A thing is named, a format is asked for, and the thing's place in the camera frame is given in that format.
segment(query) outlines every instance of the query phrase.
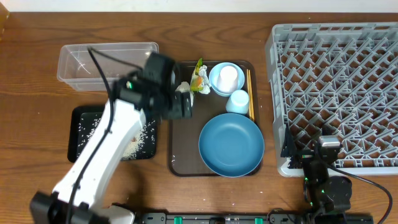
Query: green connector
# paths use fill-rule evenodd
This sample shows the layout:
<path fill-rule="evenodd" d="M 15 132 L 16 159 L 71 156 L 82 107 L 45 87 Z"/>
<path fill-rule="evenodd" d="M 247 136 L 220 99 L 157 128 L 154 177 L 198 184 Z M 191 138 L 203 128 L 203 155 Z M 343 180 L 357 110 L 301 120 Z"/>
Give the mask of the green connector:
<path fill-rule="evenodd" d="M 174 217 L 174 224 L 182 224 L 182 217 Z"/>
<path fill-rule="evenodd" d="M 262 224 L 262 218 L 255 218 L 254 224 Z"/>

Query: black tray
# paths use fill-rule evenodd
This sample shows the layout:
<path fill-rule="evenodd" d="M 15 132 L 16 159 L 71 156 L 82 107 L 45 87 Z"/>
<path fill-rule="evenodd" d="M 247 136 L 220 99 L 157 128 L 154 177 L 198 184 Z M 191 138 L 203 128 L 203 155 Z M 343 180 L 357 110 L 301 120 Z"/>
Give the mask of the black tray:
<path fill-rule="evenodd" d="M 204 61 L 207 66 L 207 74 L 211 69 L 222 61 Z M 258 121 L 258 103 L 256 94 L 256 76 L 254 67 L 247 61 L 236 60 L 230 61 L 242 68 L 245 74 L 245 84 L 242 89 L 247 91 L 246 70 L 251 72 L 251 83 L 253 92 L 253 106 L 255 123 Z M 180 62 L 182 82 L 191 80 L 192 72 L 197 62 Z M 179 177 L 198 177 L 198 176 L 218 176 L 211 171 L 202 161 L 199 153 L 198 141 L 199 135 L 204 125 L 215 116 L 226 113 L 225 105 L 229 97 L 217 95 L 213 89 L 209 95 L 200 93 L 195 94 L 193 101 L 192 119 L 173 120 L 170 121 L 170 141 L 167 163 L 170 171 Z M 261 167 L 261 164 L 248 175 L 255 174 Z"/>
<path fill-rule="evenodd" d="M 88 142 L 90 132 L 96 128 L 104 111 L 103 105 L 78 106 L 72 111 L 70 123 L 68 160 L 75 162 Z M 148 138 L 143 139 L 140 149 L 135 157 L 126 159 L 150 159 L 156 152 L 157 122 L 147 121 L 145 134 Z"/>

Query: plastic bin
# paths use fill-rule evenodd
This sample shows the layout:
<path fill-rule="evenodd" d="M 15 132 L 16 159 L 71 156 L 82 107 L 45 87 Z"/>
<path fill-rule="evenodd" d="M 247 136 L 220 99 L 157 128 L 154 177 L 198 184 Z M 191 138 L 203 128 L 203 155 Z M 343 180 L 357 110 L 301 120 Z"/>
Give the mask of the plastic bin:
<path fill-rule="evenodd" d="M 78 91 L 105 90 L 105 85 L 87 51 L 87 46 L 142 67 L 151 52 L 159 52 L 159 46 L 155 42 L 65 45 L 61 48 L 57 78 Z M 136 69 L 95 53 L 94 55 L 109 83 Z"/>
<path fill-rule="evenodd" d="M 343 144 L 336 168 L 398 174 L 398 23 L 275 25 L 266 63 L 281 175 L 303 176 L 280 156 L 285 128 L 313 149 L 323 125 Z"/>

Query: clear plastic container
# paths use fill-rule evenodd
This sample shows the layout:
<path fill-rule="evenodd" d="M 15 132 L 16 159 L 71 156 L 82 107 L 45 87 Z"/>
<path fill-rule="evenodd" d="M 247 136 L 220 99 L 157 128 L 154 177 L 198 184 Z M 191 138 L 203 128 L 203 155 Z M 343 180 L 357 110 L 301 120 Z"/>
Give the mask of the clear plastic container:
<path fill-rule="evenodd" d="M 78 91 L 105 90 L 105 85 L 87 51 L 87 46 L 142 67 L 151 52 L 159 52 L 159 46 L 155 42 L 65 45 L 61 48 L 57 78 Z M 94 55 L 109 83 L 136 69 L 95 53 Z"/>

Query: wooden table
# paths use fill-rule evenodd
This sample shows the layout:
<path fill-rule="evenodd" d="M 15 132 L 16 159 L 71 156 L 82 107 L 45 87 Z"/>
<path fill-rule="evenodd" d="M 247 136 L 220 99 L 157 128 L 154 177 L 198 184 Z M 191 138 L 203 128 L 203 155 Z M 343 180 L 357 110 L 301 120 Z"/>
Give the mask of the wooden table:
<path fill-rule="evenodd" d="M 153 159 L 121 162 L 104 205 L 169 212 L 267 213 L 302 210 L 302 179 L 276 169 L 271 89 L 264 44 L 282 23 L 398 21 L 398 14 L 164 14 L 11 13 L 0 42 L 0 223 L 31 223 L 29 202 L 37 190 L 50 193 L 68 172 L 67 146 L 72 110 L 104 103 L 104 92 L 77 92 L 57 80 L 65 44 L 147 42 L 176 60 L 251 62 L 256 69 L 258 119 L 266 141 L 263 167 L 254 176 L 179 178 L 167 168 L 168 123 L 159 126 Z M 398 177 L 370 177 L 398 197 Z M 378 221 L 387 208 L 381 190 L 353 180 L 350 212 Z M 398 222 L 393 207 L 386 223 Z"/>

